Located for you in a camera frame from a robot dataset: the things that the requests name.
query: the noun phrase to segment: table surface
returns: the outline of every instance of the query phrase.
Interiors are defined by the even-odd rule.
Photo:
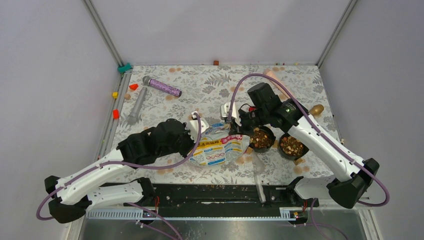
[[[352,209],[314,210],[313,216],[318,223],[329,224],[342,230],[349,239],[366,240],[367,236],[360,215]],[[169,221],[185,240],[325,240],[314,226],[293,227],[287,221],[257,220],[180,220]],[[170,235],[173,231],[163,221],[155,220],[150,224]],[[80,240],[168,240],[156,231],[135,225],[134,220],[86,219]],[[321,231],[333,240],[345,240],[336,230],[321,227]]]
[[[222,122],[220,120],[220,106],[231,100],[238,81],[247,74],[262,73],[265,69],[272,69],[307,109],[322,104],[324,111],[316,117],[316,121],[338,139],[327,95],[316,66],[143,65],[133,68],[129,84],[137,83],[140,87],[135,91],[128,90],[127,92],[131,95],[131,99],[124,102],[120,111],[112,147],[115,148],[128,135],[139,133],[149,127],[155,127],[159,122],[166,119],[174,118],[181,122],[187,122],[190,113],[195,110],[210,125]],[[140,119],[135,125],[131,126],[127,123],[127,116],[140,93],[143,85],[142,78],[146,75],[182,90],[182,95],[174,97],[148,87],[140,111]],[[237,106],[252,103],[247,90],[260,82],[267,82],[267,80],[261,77],[251,77],[243,82],[236,95]],[[270,85],[281,99],[285,99],[273,84]],[[277,139],[283,134],[280,129],[272,127],[271,129]],[[299,165],[281,157],[275,147],[272,147],[266,153],[259,153],[258,156],[265,166],[265,171],[259,176],[263,184],[286,185],[298,176],[317,178],[333,174],[311,151],[302,157],[304,162]],[[166,166],[182,159],[179,154],[175,153],[158,158],[152,166]],[[226,165],[199,167],[186,162],[181,166],[165,170],[139,168],[117,176],[115,182],[129,182],[140,177],[150,178],[152,183],[157,184],[255,184],[252,158],[246,153]]]

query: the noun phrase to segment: white wall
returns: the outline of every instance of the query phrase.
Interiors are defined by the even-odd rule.
[[[122,59],[317,62],[349,0],[93,0]]]
[[[93,162],[116,68],[82,1],[0,2],[0,239],[60,239],[44,178]]]
[[[321,68],[348,148],[380,163],[385,240],[422,239],[424,1],[359,1]],[[370,192],[381,200],[374,183]]]

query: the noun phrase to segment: orange block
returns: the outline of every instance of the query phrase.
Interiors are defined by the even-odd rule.
[[[139,85],[137,83],[129,85],[129,89],[131,89],[133,91],[135,91],[138,87],[139,87]]]
[[[119,111],[118,109],[113,110],[113,119],[119,119]]]

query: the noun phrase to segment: bowl of coffee beans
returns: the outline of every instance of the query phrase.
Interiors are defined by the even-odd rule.
[[[250,137],[250,147],[257,153],[268,151],[276,140],[273,131],[266,126],[256,127]]]
[[[283,134],[278,141],[279,154],[288,160],[296,161],[308,151],[309,148],[288,133]]]

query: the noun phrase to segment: food package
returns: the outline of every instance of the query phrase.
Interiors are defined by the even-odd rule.
[[[228,135],[230,125],[216,123],[202,134],[190,162],[201,167],[227,164],[239,158],[249,146],[247,135]]]

